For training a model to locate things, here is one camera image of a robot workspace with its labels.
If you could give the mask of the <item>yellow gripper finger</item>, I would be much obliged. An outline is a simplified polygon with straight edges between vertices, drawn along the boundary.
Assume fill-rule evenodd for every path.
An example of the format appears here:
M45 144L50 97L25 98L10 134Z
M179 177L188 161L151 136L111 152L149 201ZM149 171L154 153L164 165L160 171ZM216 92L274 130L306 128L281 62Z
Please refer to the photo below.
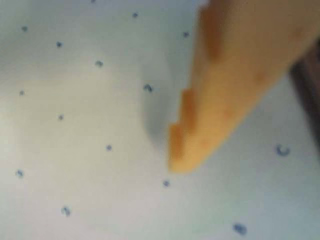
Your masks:
M188 173L203 163L319 35L317 0L210 0L201 6L191 84L169 128L168 169Z

